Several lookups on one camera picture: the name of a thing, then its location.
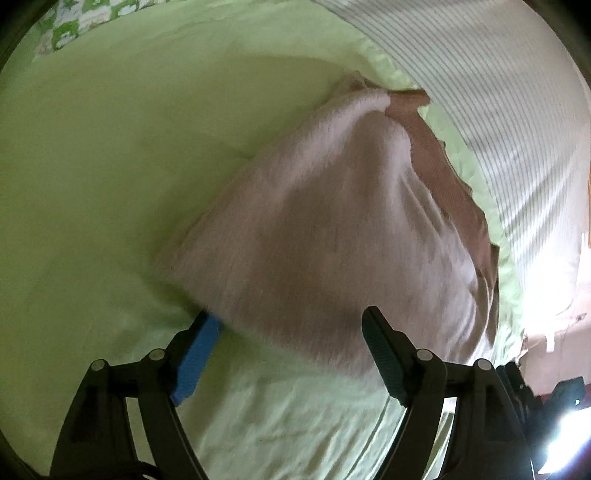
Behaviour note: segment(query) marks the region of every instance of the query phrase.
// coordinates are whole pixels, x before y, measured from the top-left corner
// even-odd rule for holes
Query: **light green bedsheet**
[[[0,95],[0,428],[48,472],[87,366],[166,346],[197,312],[151,268],[257,151],[359,70],[412,81],[361,33],[307,1],[156,6],[36,60]],[[508,248],[475,159],[424,114]],[[496,360],[519,344],[519,291],[501,265]],[[371,478],[402,409],[226,331],[180,417],[217,479]],[[132,422],[137,425],[132,412]],[[442,422],[438,446],[449,418]],[[139,454],[149,459],[145,440]]]

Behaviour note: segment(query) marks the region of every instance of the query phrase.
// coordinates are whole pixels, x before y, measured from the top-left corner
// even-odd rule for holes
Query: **bright light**
[[[548,447],[548,461],[538,472],[553,473],[564,467],[591,438],[591,407],[569,413],[560,421],[558,438]]]

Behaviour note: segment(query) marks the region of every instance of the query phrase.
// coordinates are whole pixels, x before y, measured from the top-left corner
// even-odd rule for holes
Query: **screw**
[[[94,362],[92,362],[90,364],[90,369],[95,372],[98,372],[99,370],[103,370],[104,367],[105,367],[104,360],[95,360]]]
[[[164,350],[162,350],[161,348],[157,348],[155,350],[152,350],[148,356],[150,360],[157,362],[158,360],[162,360],[165,355],[166,352]]]
[[[421,348],[417,351],[417,357],[419,357],[424,362],[428,362],[429,360],[433,359],[433,354],[424,348]]]
[[[490,363],[488,360],[485,360],[484,358],[478,360],[476,364],[478,365],[478,368],[482,370],[490,370],[492,368],[492,363]]]

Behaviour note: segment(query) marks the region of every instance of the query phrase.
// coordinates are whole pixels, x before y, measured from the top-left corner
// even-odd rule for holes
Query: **bed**
[[[501,249],[495,362],[570,303],[587,228],[589,90],[520,1],[188,0],[29,65],[31,35],[0,82],[0,427],[42,473],[87,366],[136,360],[197,313],[154,273],[165,240],[347,72],[420,85],[434,101],[423,116]],[[403,410],[226,330],[179,413],[212,479],[342,479],[372,477]]]

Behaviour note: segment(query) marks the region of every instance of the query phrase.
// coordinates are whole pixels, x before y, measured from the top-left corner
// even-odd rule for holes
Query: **brown towel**
[[[345,90],[261,151],[159,267],[230,327],[368,382],[368,305],[444,360],[490,357],[497,251],[416,114],[428,98],[358,77]]]

